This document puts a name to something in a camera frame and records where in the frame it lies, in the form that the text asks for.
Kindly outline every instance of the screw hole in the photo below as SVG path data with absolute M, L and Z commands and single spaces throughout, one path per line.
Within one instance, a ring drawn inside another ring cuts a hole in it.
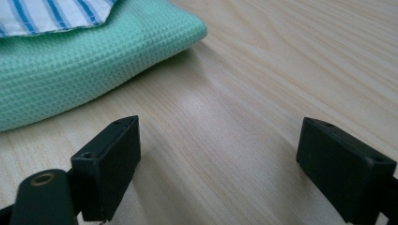
M 47 185 L 55 178 L 55 175 L 51 172 L 43 173 L 30 181 L 31 186 L 39 187 L 43 185 Z
M 82 154 L 82 157 L 83 157 L 83 158 L 93 158 L 93 157 L 94 157 L 94 154 L 92 154 L 92 153 L 83 153 L 83 154 Z

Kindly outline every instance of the wooden table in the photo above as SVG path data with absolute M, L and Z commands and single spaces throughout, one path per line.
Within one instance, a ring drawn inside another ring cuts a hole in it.
M 173 2 L 208 36 L 83 106 L 0 133 L 0 207 L 26 176 L 67 170 L 109 123 L 138 114 L 142 160 L 110 224 L 344 224 L 295 161 L 301 122 L 328 121 L 398 160 L 397 2 Z

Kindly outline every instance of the blue and white striped fabric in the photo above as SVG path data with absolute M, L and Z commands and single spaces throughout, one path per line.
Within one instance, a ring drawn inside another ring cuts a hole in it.
M 116 0 L 0 0 L 0 38 L 104 23 Z

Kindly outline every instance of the green waffle cloth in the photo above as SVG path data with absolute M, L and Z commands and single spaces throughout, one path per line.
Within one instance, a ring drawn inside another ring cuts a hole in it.
M 167 0 L 119 0 L 95 28 L 1 38 L 0 131 L 97 98 L 206 34 Z

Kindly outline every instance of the wood grain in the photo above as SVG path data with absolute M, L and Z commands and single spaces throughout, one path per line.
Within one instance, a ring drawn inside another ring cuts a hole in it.
M 0 207 L 26 176 L 67 170 L 110 122 L 138 114 L 142 161 L 110 224 L 344 224 L 295 161 L 301 122 L 326 120 L 398 160 L 397 2 L 173 2 L 208 36 L 81 107 L 0 133 Z

